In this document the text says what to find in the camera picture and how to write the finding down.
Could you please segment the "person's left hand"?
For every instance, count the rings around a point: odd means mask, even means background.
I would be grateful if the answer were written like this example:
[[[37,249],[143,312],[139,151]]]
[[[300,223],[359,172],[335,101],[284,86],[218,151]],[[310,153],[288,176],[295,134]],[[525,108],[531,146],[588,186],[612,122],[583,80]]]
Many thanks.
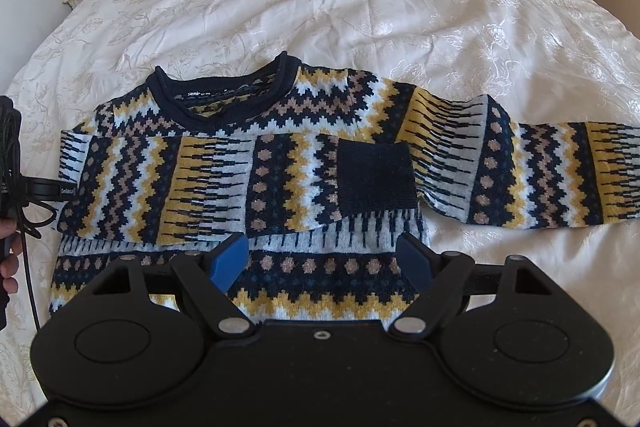
[[[17,293],[18,283],[15,275],[20,265],[18,256],[23,252],[22,234],[17,231],[15,220],[1,220],[0,237],[2,287],[9,296],[12,296]]]

